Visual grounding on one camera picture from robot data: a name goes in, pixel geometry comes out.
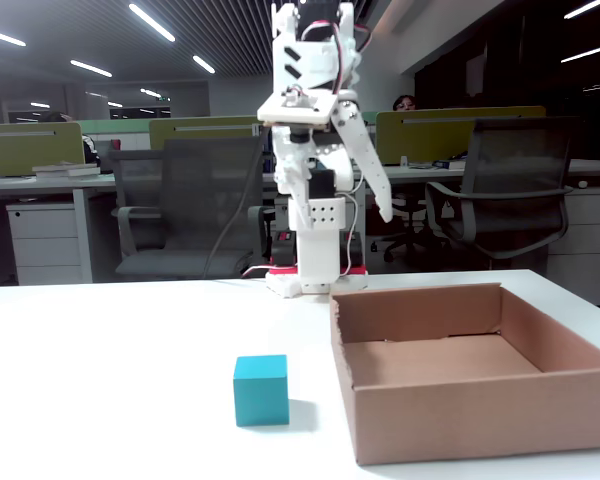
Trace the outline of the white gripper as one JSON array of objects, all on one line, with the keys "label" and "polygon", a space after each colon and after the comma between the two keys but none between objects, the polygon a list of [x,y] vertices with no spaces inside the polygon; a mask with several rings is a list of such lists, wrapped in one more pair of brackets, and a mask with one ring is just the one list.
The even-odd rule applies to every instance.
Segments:
[{"label": "white gripper", "polygon": [[[361,54],[354,41],[340,41],[341,61],[336,42],[300,42],[291,37],[277,37],[272,42],[273,89],[280,96],[288,87],[300,86],[303,91],[332,91],[338,77],[341,84],[338,97],[341,101],[331,115],[331,122],[340,136],[349,156],[372,190],[381,218],[389,223],[393,218],[391,185],[384,167],[364,124],[358,106],[354,85],[359,81],[357,68]],[[272,127],[273,150],[276,157],[274,178],[281,194],[290,195],[303,228],[311,228],[309,208],[310,169],[307,165],[313,153],[311,131],[289,126]]]}]

